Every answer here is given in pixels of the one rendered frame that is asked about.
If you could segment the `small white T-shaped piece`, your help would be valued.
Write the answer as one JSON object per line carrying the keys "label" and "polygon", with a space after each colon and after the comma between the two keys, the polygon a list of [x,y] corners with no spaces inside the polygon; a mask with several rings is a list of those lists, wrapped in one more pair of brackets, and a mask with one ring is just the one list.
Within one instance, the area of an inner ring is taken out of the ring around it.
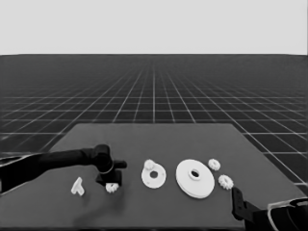
{"label": "small white T-shaped piece", "polygon": [[83,179],[81,177],[78,177],[76,181],[73,183],[73,186],[71,188],[72,194],[79,194],[80,196],[83,196],[85,193],[85,190],[82,186]]}

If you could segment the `white round carrier with pins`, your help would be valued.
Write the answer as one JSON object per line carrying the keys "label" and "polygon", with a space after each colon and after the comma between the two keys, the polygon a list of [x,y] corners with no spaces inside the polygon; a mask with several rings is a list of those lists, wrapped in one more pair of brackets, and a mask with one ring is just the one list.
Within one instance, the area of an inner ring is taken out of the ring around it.
{"label": "white round carrier with pins", "polygon": [[167,172],[160,164],[155,163],[155,167],[151,170],[146,170],[143,164],[141,180],[146,187],[150,189],[159,189],[167,180]]}

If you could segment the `large thick white disc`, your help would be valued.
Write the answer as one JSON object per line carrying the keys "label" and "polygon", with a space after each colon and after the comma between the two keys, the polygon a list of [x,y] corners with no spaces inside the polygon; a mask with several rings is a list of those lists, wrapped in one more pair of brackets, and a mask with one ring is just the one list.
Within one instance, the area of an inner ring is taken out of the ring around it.
{"label": "large thick white disc", "polygon": [[214,175],[203,163],[193,159],[183,160],[175,171],[180,189],[190,197],[203,199],[214,190]]}

